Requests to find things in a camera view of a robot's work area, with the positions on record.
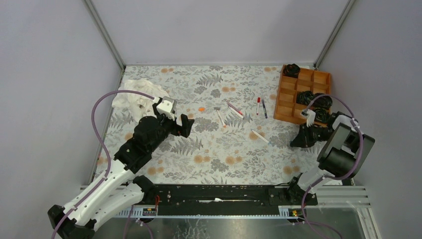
wooden compartment organizer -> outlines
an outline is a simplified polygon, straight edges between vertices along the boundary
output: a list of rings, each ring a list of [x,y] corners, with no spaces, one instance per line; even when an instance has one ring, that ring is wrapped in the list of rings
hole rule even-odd
[[[306,122],[306,119],[300,114],[306,106],[296,103],[298,92],[312,91],[314,94],[330,94],[331,74],[301,68],[299,77],[296,79],[283,75],[284,67],[286,67],[286,65],[283,66],[280,74],[280,84],[278,87],[274,118],[290,123],[303,124]]]

red marker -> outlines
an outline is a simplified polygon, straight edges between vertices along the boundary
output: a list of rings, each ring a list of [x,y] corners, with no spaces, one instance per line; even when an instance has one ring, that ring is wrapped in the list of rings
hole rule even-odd
[[[259,103],[261,102],[261,97],[258,97],[257,103],[256,103],[256,115],[259,113]]]

crumpled white towel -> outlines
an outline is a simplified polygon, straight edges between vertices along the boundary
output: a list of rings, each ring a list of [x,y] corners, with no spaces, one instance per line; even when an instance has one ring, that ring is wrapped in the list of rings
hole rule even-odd
[[[119,90],[140,91],[154,97],[169,96],[169,94],[159,85],[154,85],[152,82],[141,80],[125,80]],[[113,108],[127,108],[132,119],[136,122],[145,116],[154,116],[152,105],[154,102],[144,96],[132,93],[118,93],[113,99],[111,106]]]

white wall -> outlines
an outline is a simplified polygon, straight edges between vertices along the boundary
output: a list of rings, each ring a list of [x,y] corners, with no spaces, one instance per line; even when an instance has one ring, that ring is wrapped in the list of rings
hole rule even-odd
[[[320,69],[375,145],[355,179],[383,239],[421,238],[422,1],[357,1]]]
[[[126,64],[314,62],[347,0],[94,0]]]
[[[47,210],[87,181],[91,108],[120,70],[81,0],[1,1],[0,32],[0,235],[50,238]]]

floor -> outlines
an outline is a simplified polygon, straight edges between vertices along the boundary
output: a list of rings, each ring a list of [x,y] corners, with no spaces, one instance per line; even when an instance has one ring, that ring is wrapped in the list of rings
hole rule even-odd
[[[177,100],[177,116],[195,119],[189,138],[168,137],[138,174],[154,183],[278,184],[316,166],[322,144],[289,147],[298,126],[273,119],[280,70],[281,66],[128,66],[123,81],[146,78],[161,85]],[[257,97],[265,100],[268,119],[262,106],[256,115]],[[244,119],[229,110],[228,100]],[[214,107],[221,107],[226,128]],[[114,109],[105,138],[111,155],[132,137],[136,125],[127,110]],[[102,151],[95,176],[106,169],[106,161]]]

